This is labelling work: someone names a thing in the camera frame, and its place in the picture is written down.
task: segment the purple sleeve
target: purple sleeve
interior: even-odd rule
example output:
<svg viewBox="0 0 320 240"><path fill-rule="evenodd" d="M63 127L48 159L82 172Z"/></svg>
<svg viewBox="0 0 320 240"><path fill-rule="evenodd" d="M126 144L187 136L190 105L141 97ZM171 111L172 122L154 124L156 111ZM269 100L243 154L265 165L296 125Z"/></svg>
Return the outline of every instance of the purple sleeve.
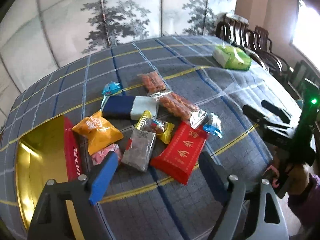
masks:
<svg viewBox="0 0 320 240"><path fill-rule="evenodd" d="M309 228L320 222L320 178L310 174L312 188L303 203L297 204L295 196L289 196L288 206L292 212L300 219L301 224Z"/></svg>

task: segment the gray plaid tablecloth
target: gray plaid tablecloth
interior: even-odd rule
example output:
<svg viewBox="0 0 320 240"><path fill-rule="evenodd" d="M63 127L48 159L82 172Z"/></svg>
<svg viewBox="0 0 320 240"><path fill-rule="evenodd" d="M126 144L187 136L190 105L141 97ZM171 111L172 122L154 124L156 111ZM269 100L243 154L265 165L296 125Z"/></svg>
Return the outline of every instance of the gray plaid tablecloth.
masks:
<svg viewBox="0 0 320 240"><path fill-rule="evenodd" d="M124 95L145 96L139 74L157 70L168 87L214 112L221 119L223 138L210 136L204 150L232 174L256 180L272 157L253 124L242 114L242 106L261 108L266 99L294 116L300 109L284 88L258 64L248 72L222 69L211 57L216 37L169 36L132 42L100 51L67 65L43 78L16 99L0 145L0 215L19 239L26 237L17 203L14 159L17 138L47 119L64 113L73 124L100 109L101 91L110 81L121 83ZM180 120L159 108L158 118ZM109 120L122 131L118 142L124 151L133 122ZM157 140L153 156L165 145ZM80 139L83 166L92 162L87 141ZM122 165L114 175L98 206L114 239L203 239L220 215L216 202L199 169L183 186L161 171L146 173Z"/></svg>

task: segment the yellow snack package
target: yellow snack package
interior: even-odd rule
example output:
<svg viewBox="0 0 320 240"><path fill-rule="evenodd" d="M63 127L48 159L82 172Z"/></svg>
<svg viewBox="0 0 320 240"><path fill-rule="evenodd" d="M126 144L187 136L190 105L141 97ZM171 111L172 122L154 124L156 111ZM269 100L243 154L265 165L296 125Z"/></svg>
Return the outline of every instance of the yellow snack package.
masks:
<svg viewBox="0 0 320 240"><path fill-rule="evenodd" d="M72 130L88 139L90 155L123 138L122 133L102 117L101 111L85 117Z"/></svg>
<svg viewBox="0 0 320 240"><path fill-rule="evenodd" d="M169 144L174 124L157 120L155 117L152 117L150 111L146 110L143 112L135 128L142 131L155 132L161 141Z"/></svg>

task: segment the orange chip bag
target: orange chip bag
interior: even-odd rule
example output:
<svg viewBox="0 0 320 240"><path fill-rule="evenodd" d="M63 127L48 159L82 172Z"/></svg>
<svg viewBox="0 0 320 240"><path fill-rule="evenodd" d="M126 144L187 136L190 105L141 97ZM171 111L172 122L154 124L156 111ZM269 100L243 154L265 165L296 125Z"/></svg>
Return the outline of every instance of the orange chip bag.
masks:
<svg viewBox="0 0 320 240"><path fill-rule="evenodd" d="M123 138L122 133L102 117L101 111L82 119L72 130L88 139L90 155Z"/></svg>

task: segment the gray snack package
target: gray snack package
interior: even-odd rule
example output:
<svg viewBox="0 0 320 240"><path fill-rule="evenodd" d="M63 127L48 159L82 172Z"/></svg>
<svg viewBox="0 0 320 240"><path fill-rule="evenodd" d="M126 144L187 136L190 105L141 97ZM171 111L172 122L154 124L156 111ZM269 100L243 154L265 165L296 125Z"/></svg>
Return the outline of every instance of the gray snack package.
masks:
<svg viewBox="0 0 320 240"><path fill-rule="evenodd" d="M156 141L156 133L133 129L122 163L146 172Z"/></svg>

